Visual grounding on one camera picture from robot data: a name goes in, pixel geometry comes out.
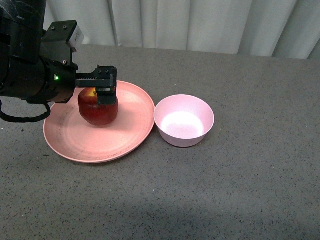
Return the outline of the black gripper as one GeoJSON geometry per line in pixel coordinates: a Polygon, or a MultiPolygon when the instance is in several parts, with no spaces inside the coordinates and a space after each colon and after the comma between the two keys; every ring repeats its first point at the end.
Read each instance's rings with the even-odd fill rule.
{"type": "Polygon", "coordinates": [[[114,105],[117,98],[117,68],[98,66],[98,77],[93,73],[77,73],[73,51],[68,39],[76,21],[56,21],[44,33],[40,45],[40,60],[44,66],[44,83],[41,90],[27,99],[28,103],[66,103],[75,88],[96,88],[98,105],[114,105]]]}

